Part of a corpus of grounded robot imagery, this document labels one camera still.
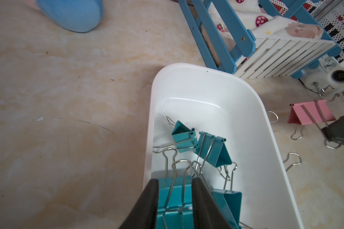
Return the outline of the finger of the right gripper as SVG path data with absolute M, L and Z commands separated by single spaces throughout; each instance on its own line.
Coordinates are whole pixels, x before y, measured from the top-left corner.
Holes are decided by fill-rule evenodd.
M 344 116 L 332 124 L 321 129 L 324 135 L 324 144 L 330 149 L 338 149 L 344 146 Z

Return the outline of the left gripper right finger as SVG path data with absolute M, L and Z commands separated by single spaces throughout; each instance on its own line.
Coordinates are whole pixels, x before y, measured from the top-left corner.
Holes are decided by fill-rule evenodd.
M 195 229 L 232 229 L 199 177 L 192 179 L 192 203 Z

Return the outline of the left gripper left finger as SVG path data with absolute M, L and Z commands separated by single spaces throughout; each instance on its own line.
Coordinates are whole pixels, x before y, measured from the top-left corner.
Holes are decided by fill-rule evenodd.
M 159 181 L 150 179 L 119 229 L 155 229 L 159 200 Z

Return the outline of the white plastic storage box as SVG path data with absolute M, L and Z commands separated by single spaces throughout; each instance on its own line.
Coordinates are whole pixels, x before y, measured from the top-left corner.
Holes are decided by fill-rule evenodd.
M 303 228 L 258 94 L 234 75 L 172 64 L 152 84 L 145 155 L 143 182 L 160 180 L 157 228 L 193 228 L 196 172 L 235 228 Z

